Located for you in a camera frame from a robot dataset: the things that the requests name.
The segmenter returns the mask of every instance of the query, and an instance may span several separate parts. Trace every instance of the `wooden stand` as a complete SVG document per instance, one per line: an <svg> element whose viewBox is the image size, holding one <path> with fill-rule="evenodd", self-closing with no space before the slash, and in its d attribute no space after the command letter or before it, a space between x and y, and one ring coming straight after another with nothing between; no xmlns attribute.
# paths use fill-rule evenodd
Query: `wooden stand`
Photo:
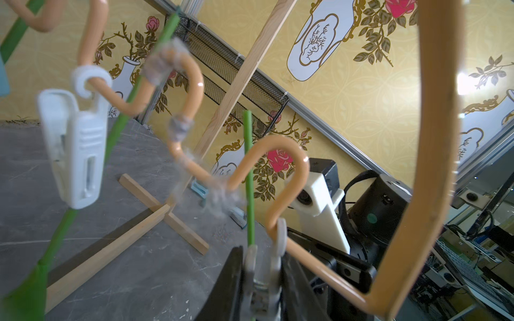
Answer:
<svg viewBox="0 0 514 321"><path fill-rule="evenodd" d="M232 85L216 110L214 117L200 138L200 141L195 148L195 153L198 156L203 158L209 150L212 142L216 138L216 135L221 130L223 123L228 118L232 108L241 96L243 89L250 81L250 78L253 76L253 73L257 69L259 63L264 57L264 54L273 42L273 39L279 32L295 3L296 0L279 0L277 2L277 5L271 12L271 15L259 34L259 37L248 53L248 57L245 59L245 62L237 73ZM166 204L162 205L154 196L152 196L152 194L148 193L148 191L141 187L129 175L123 174L119 179L119 182L151 211L153 211L153 214L142 220L139 224L125 232L112 243L49 286L47 288L46 313L83 285L87 280L93 277L93 275L109 264L109 262L120 255L124 250L162 220L171 226L171 228L173 228L200 253L203 255L207 253L209 245L172 213L176 203L171 195L166 200Z"/></svg>

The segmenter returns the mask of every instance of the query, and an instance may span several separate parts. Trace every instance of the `white plastic clip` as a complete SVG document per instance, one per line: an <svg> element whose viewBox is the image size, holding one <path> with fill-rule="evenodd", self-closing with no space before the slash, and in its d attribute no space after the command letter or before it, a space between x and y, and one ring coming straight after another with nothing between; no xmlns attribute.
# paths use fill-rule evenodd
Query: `white plastic clip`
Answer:
<svg viewBox="0 0 514 321"><path fill-rule="evenodd" d="M113 79L98 66L81 66L71 74L76 93L90 98L90 78ZM41 129L59 195L72 209L94 203L100 195L109 102L95 95L93 108L80 111L75 96L62 89L43 90L37 98Z"/></svg>
<svg viewBox="0 0 514 321"><path fill-rule="evenodd" d="M271 268L269 273L269 311L276 308L280 298L280 271L282 268L282 256L286 253L287 223L284 218L277 220L277 239L271 250Z"/></svg>

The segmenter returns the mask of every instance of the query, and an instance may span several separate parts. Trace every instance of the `wooden cross base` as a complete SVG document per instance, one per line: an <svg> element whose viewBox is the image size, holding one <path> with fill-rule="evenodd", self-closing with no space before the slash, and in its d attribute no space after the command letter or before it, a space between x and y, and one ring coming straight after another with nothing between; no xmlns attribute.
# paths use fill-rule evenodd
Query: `wooden cross base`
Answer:
<svg viewBox="0 0 514 321"><path fill-rule="evenodd" d="M81 285L86 283L98 271L103 269L113 259L162 220L171 226L172 229L174 229L195 249L202 253L202 255L205 255L209 250L209 245L199 237L198 234L185 225L184 222L178 219L171 212L172 208L168 204L162 205L159 203L152 194L148 193L147 190L141 187L141 185L133 180L128 174L123 174L119 179L119 182L153 213L49 286L46 290L45 313L48 313L48 311L62 302Z"/></svg>

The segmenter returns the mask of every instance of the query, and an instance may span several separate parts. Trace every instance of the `gray floor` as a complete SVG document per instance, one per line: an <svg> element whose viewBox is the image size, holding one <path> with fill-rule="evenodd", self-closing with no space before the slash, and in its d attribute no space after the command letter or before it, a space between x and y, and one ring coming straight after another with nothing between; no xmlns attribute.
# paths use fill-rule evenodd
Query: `gray floor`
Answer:
<svg viewBox="0 0 514 321"><path fill-rule="evenodd" d="M17 287L42 256L66 205L59 198L38 126L0 125L0 296ZM98 201L81 210L54 266L69 260L146 207L118 182L128 173L164 201L178 175L162 142L131 121L105 165ZM61 304L47 320L194 319L234 246L246 244L246 230L230 218L214 218L187 190L174 213L198 233L210 250L202 256L161 222ZM256 226L258 259L267 271L271 242Z"/></svg>

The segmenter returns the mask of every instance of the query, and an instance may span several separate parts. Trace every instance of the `clothes hanger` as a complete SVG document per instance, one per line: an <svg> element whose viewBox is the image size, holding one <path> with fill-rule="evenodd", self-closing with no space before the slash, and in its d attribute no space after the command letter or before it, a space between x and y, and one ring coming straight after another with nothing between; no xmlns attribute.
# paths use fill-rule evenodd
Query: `clothes hanger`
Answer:
<svg viewBox="0 0 514 321"><path fill-rule="evenodd" d="M63 2L64 0L49 0L46 5L55 6L56 11L61 8L60 13L57 12L60 15L64 6L59 5ZM456 75L461 67L462 57L462 1L419 0L417 3L421 66L421 123L414 195L382 260L370 292L358 291L294 241L288 239L286 247L286 251L291 256L317 274L355 307L385 319L392 319L398 312L439 235L453 195L452 182L458 164L455 151L460 106L456 93ZM45 13L45 17L53 16L49 13L50 7L43 10L41 17ZM106 2L90 0L87 25L79 50L79 65L93 63L94 52L105 26L107 12ZM192 58L189 59L188 55L183 53L177 55L173 50L168 50L164 55L169 63L177 57L181 66L191 77L190 94L182 111L182 119L176 118L176 123L172 124L168 148L191 175L207 186L217 186L214 178L185 156L181 148L181 141L187 129L190 128L201 103L203 81L198 81L199 69L195 70L191 63ZM145 80L134 103L127 104L103 80L91 79L89 82L111 104L128 115L136 115L146 107L156 86ZM266 213L265 226L272 239L276 236L278 217L299 194L306 182L309 167L305 152L288 138L265 137L253 146L226 184L227 190L236 190L258 158L268 150L277 148L285 150L292 156L296 171L290 184L277 196Z"/></svg>

